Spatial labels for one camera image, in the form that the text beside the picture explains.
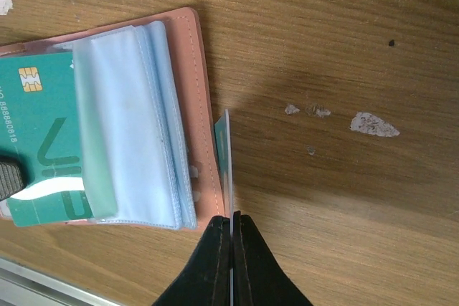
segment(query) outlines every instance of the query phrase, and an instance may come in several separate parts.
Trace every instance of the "pink leather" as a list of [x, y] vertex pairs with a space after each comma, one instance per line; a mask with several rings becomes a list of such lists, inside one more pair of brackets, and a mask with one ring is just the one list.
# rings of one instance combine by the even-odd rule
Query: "pink leather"
[[[204, 231], [214, 215], [228, 216], [229, 214], [224, 214], [222, 187], [214, 146], [204, 45], [199, 17], [195, 10], [185, 7], [84, 32], [10, 44], [0, 47], [0, 57], [10, 54], [39, 53], [56, 43], [87, 37], [127, 25], [138, 26], [158, 20], [166, 25], [186, 144], [189, 148], [189, 163], [197, 167], [199, 172], [197, 178], [191, 179], [191, 184], [195, 200], [198, 200], [194, 204], [198, 218], [197, 230]], [[86, 224], [86, 221], [77, 221], [74, 224]]]

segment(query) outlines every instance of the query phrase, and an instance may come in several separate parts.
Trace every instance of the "card chip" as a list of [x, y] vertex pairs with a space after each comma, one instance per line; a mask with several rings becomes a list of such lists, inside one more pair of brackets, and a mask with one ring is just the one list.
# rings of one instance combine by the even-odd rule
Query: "card chip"
[[25, 92], [36, 92], [43, 90], [42, 81], [36, 67], [19, 68], [22, 88]]

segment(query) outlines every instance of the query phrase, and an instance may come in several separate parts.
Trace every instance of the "black object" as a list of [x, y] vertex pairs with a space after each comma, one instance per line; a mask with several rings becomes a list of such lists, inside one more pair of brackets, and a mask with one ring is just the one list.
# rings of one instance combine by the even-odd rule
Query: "black object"
[[0, 201], [25, 188], [24, 174], [16, 159], [0, 157]]
[[285, 275], [248, 215], [230, 220], [214, 216], [180, 275], [153, 306], [230, 305], [230, 270], [234, 305], [312, 306]]

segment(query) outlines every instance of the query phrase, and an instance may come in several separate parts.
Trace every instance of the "wallet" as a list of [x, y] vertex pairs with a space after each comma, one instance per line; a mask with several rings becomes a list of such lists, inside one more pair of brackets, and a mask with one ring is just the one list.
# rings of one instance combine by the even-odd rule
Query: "wallet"
[[[204, 229], [214, 215], [223, 215], [196, 12], [183, 8], [13, 44], [1, 47], [0, 56], [69, 49], [83, 179], [95, 221]], [[116, 77], [130, 73], [135, 83]], [[197, 176], [189, 177], [189, 165]], [[105, 216], [114, 205], [115, 215]]]

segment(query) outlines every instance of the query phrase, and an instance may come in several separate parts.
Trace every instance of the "wood grain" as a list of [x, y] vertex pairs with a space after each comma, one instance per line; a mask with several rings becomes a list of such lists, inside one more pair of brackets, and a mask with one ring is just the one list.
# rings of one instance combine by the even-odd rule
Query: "wood grain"
[[[237, 205], [300, 289], [315, 305], [458, 304], [459, 0], [13, 2], [0, 44], [193, 6], [214, 116], [232, 110]], [[359, 111], [400, 136], [351, 132]], [[199, 235], [2, 221], [0, 238], [6, 257], [148, 305]]]

